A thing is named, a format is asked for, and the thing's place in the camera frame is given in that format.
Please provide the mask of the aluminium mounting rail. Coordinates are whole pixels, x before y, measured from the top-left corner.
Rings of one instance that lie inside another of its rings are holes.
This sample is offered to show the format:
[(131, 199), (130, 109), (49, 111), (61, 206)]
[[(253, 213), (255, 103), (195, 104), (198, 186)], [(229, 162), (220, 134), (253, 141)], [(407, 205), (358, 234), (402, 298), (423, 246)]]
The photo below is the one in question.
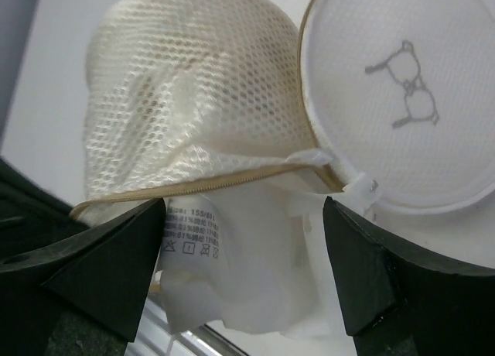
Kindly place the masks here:
[(126, 355), (248, 356), (246, 351), (207, 325), (171, 334), (158, 291), (158, 284), (150, 285), (135, 341), (128, 344)]

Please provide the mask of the white mesh laundry bag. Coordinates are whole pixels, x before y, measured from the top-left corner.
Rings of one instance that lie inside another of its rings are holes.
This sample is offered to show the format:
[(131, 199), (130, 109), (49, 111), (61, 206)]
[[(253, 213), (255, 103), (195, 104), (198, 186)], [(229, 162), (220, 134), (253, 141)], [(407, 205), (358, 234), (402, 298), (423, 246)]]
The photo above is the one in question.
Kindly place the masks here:
[(361, 213), (494, 191), (489, 0), (121, 0), (86, 82), (80, 220), (301, 169)]

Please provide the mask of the white bra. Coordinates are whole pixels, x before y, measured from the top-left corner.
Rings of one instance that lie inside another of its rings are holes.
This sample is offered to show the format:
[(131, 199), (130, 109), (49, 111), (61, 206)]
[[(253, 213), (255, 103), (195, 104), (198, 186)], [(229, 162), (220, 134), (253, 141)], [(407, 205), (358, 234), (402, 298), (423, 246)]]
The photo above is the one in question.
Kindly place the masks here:
[(291, 200), (320, 190), (307, 172), (166, 200), (159, 298), (174, 333), (219, 320), (247, 334), (330, 332)]

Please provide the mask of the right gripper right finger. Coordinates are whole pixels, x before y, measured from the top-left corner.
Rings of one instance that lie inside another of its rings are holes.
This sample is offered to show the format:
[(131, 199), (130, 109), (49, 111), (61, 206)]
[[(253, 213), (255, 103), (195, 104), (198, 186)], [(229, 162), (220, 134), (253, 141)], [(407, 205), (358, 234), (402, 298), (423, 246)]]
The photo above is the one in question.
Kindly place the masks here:
[(492, 355), (494, 270), (432, 252), (331, 197), (326, 249), (358, 355)]

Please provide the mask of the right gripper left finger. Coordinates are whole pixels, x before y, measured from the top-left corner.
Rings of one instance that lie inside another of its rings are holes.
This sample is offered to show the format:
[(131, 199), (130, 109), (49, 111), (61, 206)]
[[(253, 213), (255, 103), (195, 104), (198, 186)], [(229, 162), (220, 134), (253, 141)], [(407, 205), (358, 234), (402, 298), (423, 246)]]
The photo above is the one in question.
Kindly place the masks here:
[(1, 353), (121, 355), (137, 334), (166, 207), (97, 227), (1, 164)]

